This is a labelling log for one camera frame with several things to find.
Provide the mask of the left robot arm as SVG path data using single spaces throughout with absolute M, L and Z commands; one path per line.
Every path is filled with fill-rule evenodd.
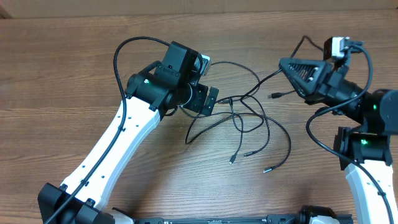
M 121 173 L 143 140 L 178 107 L 211 114 L 218 90 L 199 84 L 211 59 L 178 42 L 164 59 L 119 84 L 121 104 L 112 122 L 83 162 L 60 186 L 43 186 L 38 204 L 44 223 L 135 223 L 125 212 L 106 213 Z

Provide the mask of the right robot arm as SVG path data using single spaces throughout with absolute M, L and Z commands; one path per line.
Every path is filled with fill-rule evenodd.
M 397 91 L 369 93 L 349 82 L 351 60 L 282 58 L 279 68 L 308 105 L 325 104 L 308 119 L 310 138 L 340 160 L 351 189 L 359 223 L 397 223 L 393 188 L 391 136 L 397 134 Z M 357 122 L 340 127 L 333 147 L 318 140 L 310 123 L 327 113 L 342 114 Z

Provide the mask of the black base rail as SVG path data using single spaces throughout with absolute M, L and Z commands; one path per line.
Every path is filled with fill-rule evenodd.
M 302 214 L 270 214 L 265 217 L 235 217 L 235 218 L 140 218 L 137 224 L 295 224 L 306 223 Z

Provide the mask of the cardboard back panel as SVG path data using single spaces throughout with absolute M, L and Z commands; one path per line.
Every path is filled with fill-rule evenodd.
M 1 18 L 394 9 L 397 0 L 1 0 Z

